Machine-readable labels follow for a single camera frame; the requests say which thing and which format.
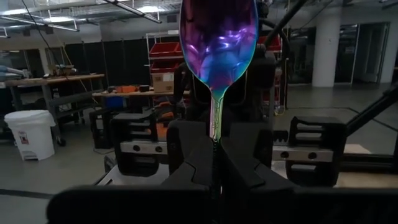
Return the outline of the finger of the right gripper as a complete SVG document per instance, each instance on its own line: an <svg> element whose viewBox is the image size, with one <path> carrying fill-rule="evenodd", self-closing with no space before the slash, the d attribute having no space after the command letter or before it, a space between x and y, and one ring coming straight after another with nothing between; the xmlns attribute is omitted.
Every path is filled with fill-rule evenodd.
<svg viewBox="0 0 398 224"><path fill-rule="evenodd" d="M211 174L213 141L207 134L206 123L175 120L167 130L169 173L173 174L187 161L195 171Z"/></svg>
<svg viewBox="0 0 398 224"><path fill-rule="evenodd" d="M239 159L257 159L271 168L273 132L267 123L232 123L223 147Z"/></svg>

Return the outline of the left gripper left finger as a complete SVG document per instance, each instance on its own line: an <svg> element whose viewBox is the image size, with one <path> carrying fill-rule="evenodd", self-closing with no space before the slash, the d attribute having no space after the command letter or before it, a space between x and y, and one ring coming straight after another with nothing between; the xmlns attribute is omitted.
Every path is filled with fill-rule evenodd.
<svg viewBox="0 0 398 224"><path fill-rule="evenodd" d="M157 185L86 185L55 195L48 224L210 224L213 142L201 139Z"/></svg>

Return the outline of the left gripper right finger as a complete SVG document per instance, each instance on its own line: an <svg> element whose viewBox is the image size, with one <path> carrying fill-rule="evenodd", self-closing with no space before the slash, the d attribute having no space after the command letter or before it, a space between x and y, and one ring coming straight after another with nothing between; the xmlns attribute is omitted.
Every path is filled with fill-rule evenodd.
<svg viewBox="0 0 398 224"><path fill-rule="evenodd" d="M219 154L221 224L398 224L398 189L301 187L230 139Z"/></svg>

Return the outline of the iridescent rainbow spoon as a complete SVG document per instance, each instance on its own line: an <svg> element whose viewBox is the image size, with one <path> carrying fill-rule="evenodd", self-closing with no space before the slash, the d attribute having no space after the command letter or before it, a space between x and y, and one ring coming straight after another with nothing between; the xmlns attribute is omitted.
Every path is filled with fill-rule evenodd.
<svg viewBox="0 0 398 224"><path fill-rule="evenodd" d="M255 0L182 0L185 62L211 93L210 137L221 139L223 99L247 70L259 37Z"/></svg>

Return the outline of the orange black equipment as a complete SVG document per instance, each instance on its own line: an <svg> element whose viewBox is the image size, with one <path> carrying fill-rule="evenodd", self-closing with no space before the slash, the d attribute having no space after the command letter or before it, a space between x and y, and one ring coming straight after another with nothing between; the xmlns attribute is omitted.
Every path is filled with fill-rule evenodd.
<svg viewBox="0 0 398 224"><path fill-rule="evenodd" d="M158 139L160 141L165 141L168 125L175 118L174 106L169 101L161 102L157 106L155 106L154 114L156 117L156 129Z"/></svg>

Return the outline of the cardboard box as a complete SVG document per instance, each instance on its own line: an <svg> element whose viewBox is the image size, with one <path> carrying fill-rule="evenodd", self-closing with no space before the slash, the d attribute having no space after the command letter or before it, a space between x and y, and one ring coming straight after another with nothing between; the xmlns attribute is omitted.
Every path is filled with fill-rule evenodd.
<svg viewBox="0 0 398 224"><path fill-rule="evenodd" d="M174 74L173 73L152 73L152 86L155 93L173 92Z"/></svg>

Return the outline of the long wooden table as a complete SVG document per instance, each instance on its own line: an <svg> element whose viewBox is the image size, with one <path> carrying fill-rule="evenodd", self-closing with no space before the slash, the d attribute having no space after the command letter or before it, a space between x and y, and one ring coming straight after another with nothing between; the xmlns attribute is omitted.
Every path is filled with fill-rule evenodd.
<svg viewBox="0 0 398 224"><path fill-rule="evenodd" d="M104 106L104 98L110 96L121 96L125 99L125 107L116 109L132 110L133 112L142 112L143 109L152 108L157 103L157 100L172 101L174 99L173 92L155 93L154 91L147 91L141 93L137 91L132 93L106 93L103 91L92 94L93 98L99 99L102 108L106 108Z"/></svg>

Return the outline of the white round column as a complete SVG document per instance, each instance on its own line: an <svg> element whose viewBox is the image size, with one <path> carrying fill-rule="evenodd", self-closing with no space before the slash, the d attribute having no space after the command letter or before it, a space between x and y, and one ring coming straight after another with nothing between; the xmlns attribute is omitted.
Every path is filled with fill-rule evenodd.
<svg viewBox="0 0 398 224"><path fill-rule="evenodd" d="M317 19L312 86L334 86L339 38L339 15L330 14Z"/></svg>

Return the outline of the orange item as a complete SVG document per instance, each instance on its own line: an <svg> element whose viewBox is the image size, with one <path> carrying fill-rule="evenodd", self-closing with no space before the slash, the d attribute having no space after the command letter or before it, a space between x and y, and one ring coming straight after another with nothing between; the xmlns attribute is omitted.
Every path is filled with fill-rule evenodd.
<svg viewBox="0 0 398 224"><path fill-rule="evenodd" d="M134 85L123 85L123 86L116 86L115 91L117 93L132 93L139 91L139 89Z"/></svg>

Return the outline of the black cart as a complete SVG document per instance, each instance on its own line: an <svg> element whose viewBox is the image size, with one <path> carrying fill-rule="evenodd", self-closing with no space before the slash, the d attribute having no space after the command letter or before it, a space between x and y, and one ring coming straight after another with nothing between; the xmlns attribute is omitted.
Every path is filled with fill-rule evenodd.
<svg viewBox="0 0 398 224"><path fill-rule="evenodd" d="M95 149L111 149L113 143L110 134L112 111L100 109L89 113L90 129Z"/></svg>

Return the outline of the glass doors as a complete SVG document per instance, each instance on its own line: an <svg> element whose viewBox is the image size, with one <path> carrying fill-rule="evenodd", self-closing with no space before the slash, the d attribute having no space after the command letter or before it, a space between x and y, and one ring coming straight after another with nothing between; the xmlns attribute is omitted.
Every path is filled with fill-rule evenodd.
<svg viewBox="0 0 398 224"><path fill-rule="evenodd" d="M378 83L390 23L340 27L335 83Z"/></svg>

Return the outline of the long ceiling light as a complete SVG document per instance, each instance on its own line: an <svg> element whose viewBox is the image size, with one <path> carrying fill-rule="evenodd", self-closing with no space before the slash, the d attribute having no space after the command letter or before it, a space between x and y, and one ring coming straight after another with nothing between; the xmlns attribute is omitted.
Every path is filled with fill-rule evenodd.
<svg viewBox="0 0 398 224"><path fill-rule="evenodd" d="M152 22L155 22L157 24L161 24L162 23L161 20L156 19L155 17L151 16L150 14L144 13L144 12L142 12L142 11L136 9L136 8L133 8L131 6L128 6L127 4L122 3L122 2L120 2L118 0L102 0L102 1L105 1L105 2L107 2L109 4L112 4L112 5L116 6L116 7L124 9L125 11L131 12L131 13L139 16L139 17L143 17L143 18L145 18L147 20L150 20Z"/></svg>

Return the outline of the wooden workbench grey legs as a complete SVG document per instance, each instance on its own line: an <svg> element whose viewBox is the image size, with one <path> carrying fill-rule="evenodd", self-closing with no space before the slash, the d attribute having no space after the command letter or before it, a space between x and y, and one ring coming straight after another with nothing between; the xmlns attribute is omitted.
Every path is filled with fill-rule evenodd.
<svg viewBox="0 0 398 224"><path fill-rule="evenodd" d="M104 74L90 74L51 78L25 78L20 80L6 80L4 85L10 89L15 109L18 111L23 109L19 88L31 86L41 87L46 109L50 112L55 120L55 126L52 127L52 133L54 135L55 141L59 146L65 146L66 140L62 138L60 130L61 124L58 121L60 119L63 120L65 117L74 117L84 123L85 120L83 119L83 112L88 108L95 108L98 104L95 100L92 100L93 94L103 91L102 79L104 77ZM66 83L84 85L85 80L92 81L94 79L99 80L98 90L85 90L81 93L73 92L71 95L59 96L58 98L53 96L52 85L64 85ZM82 104L82 102L87 100L92 100L92 102Z"/></svg>

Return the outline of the white trash bin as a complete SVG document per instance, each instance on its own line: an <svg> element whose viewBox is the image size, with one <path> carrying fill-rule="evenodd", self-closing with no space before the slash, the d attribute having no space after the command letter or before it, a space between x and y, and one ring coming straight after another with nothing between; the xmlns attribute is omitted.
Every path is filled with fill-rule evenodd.
<svg viewBox="0 0 398 224"><path fill-rule="evenodd" d="M51 132L55 121L49 111L15 111L5 115L4 121L12 131L23 161L41 161L55 154Z"/></svg>

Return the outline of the black aluminium frame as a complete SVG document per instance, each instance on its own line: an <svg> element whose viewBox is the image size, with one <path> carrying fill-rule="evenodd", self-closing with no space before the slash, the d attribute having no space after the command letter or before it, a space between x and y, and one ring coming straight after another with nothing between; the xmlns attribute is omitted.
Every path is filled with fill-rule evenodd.
<svg viewBox="0 0 398 224"><path fill-rule="evenodd" d="M382 96L358 113L346 123L347 136L362 128L365 124L374 120L376 116L398 102L398 82L394 83ZM393 155L385 154L355 154L347 153L343 156L343 172L370 172L375 174L397 174L398 175L398 129L385 126L397 133Z"/></svg>

